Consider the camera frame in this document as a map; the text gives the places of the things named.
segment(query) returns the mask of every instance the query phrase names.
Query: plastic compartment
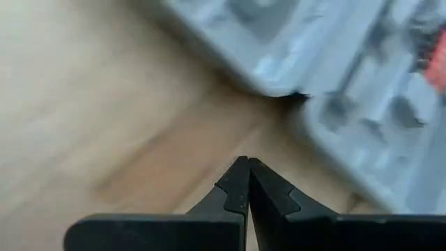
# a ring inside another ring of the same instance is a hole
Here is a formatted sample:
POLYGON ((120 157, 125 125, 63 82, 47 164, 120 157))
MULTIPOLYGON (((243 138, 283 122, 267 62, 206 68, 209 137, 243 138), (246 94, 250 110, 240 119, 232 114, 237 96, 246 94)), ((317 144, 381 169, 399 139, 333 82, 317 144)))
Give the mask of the plastic compartment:
POLYGON ((446 98, 417 50, 444 23, 446 1, 153 2, 250 89, 309 96, 293 129, 360 194, 394 213, 446 213, 446 98))

